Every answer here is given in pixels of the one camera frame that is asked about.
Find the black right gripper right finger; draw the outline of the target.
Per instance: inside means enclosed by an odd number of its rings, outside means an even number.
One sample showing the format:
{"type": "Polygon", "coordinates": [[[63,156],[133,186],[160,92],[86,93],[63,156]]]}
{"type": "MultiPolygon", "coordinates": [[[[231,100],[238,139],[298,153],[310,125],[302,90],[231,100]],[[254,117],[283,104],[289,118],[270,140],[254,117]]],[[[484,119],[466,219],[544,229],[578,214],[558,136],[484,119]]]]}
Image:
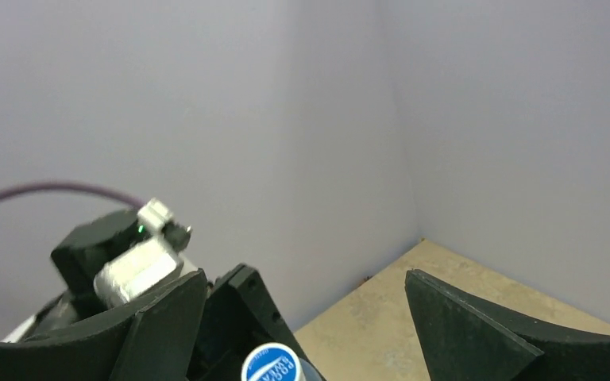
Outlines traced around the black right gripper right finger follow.
{"type": "Polygon", "coordinates": [[[433,380],[610,380],[610,335],[522,314],[419,269],[405,292],[433,380]]]}

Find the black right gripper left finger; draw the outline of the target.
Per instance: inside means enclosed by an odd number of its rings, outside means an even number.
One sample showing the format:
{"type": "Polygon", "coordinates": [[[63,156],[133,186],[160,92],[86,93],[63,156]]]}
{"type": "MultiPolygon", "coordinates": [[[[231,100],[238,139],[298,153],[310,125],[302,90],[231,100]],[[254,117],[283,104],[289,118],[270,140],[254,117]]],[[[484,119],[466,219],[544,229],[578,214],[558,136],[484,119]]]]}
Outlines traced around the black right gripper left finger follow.
{"type": "Polygon", "coordinates": [[[183,380],[207,299],[193,271],[123,306],[0,343],[0,380],[183,380]]]}

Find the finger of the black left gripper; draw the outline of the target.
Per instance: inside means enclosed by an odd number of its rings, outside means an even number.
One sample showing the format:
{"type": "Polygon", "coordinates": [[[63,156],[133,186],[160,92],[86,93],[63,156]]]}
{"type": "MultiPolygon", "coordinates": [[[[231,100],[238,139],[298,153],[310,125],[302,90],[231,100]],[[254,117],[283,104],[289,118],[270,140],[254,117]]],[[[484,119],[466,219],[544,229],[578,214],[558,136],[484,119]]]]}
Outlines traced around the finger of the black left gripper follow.
{"type": "Polygon", "coordinates": [[[268,342],[285,344],[311,363],[258,270],[240,264],[218,279],[207,297],[187,378],[241,380],[247,355],[268,342]]]}

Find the blue label Pocari bottle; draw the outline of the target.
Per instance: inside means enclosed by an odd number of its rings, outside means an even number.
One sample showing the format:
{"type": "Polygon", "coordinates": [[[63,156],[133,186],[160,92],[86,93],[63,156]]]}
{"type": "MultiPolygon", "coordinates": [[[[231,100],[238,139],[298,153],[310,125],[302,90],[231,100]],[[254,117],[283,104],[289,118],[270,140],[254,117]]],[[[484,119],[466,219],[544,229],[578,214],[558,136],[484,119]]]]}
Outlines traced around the blue label Pocari bottle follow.
{"type": "Polygon", "coordinates": [[[242,381],[323,381],[315,367],[277,342],[257,346],[244,360],[242,381]]]}

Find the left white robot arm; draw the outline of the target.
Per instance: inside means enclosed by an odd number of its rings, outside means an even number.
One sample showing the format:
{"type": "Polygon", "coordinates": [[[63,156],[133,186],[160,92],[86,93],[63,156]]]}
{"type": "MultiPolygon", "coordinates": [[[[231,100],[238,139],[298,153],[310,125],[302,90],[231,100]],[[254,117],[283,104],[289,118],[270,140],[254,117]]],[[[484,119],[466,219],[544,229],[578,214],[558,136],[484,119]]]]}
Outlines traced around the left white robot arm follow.
{"type": "MultiPolygon", "coordinates": [[[[75,227],[53,250],[51,260],[67,290],[36,315],[24,340],[44,339],[86,321],[106,307],[93,282],[101,269],[151,238],[134,211],[119,210],[75,227]]],[[[283,321],[257,269],[239,264],[207,283],[207,300],[196,326],[187,380],[239,380],[247,355],[257,346],[278,342],[299,357],[309,380],[322,379],[283,321]]]]}

